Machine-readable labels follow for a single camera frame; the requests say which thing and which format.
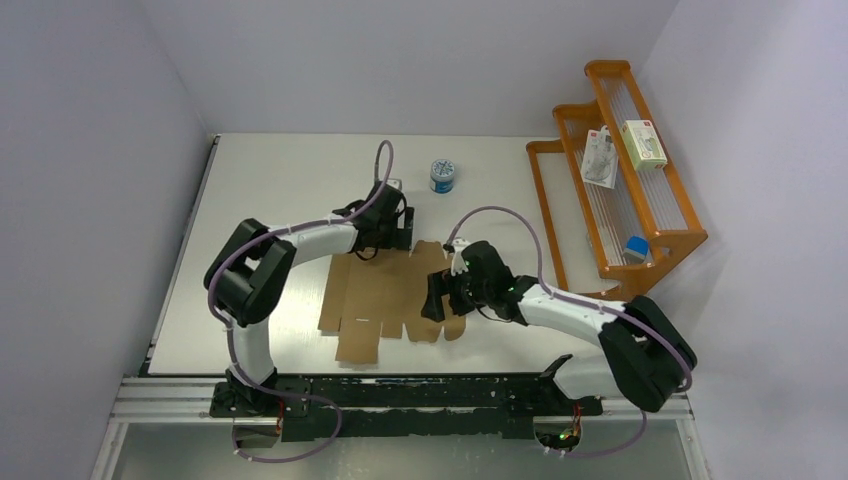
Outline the brown cardboard box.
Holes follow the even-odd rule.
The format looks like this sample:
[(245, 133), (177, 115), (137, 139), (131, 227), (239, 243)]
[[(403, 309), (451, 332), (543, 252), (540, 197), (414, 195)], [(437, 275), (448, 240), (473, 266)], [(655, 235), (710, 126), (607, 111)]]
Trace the brown cardboard box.
[(449, 309), (442, 322), (421, 316), (428, 275), (448, 270), (450, 264), (440, 243), (423, 240), (410, 252), (384, 250), (370, 260), (333, 256), (318, 330), (337, 336), (335, 360), (375, 365), (382, 339), (428, 344), (459, 339), (466, 329), (463, 316)]

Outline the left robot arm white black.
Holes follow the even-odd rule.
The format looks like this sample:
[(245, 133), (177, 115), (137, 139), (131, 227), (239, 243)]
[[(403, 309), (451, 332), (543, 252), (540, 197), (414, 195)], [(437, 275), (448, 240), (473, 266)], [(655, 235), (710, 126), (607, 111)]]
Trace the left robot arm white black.
[(371, 259), (383, 250), (412, 249), (414, 210), (401, 184), (374, 184), (364, 200), (334, 210), (323, 220), (272, 230), (256, 219), (242, 221), (207, 270), (203, 286), (213, 314), (225, 326), (235, 360), (227, 383), (237, 403), (261, 416), (277, 400), (268, 320), (290, 270), (323, 257), (353, 253)]

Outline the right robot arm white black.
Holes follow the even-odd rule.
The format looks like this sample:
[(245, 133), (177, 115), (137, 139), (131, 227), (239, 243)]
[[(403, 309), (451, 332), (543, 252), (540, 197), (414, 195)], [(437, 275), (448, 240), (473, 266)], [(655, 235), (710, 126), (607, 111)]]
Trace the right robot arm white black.
[(690, 387), (697, 356), (651, 298), (601, 300), (515, 275), (487, 241), (457, 240), (447, 250), (449, 267), (427, 277), (422, 317), (442, 322), (449, 313), (489, 309), (494, 321), (550, 329), (597, 348), (565, 361), (541, 385), (548, 412), (565, 413), (578, 398), (622, 396), (655, 413)]

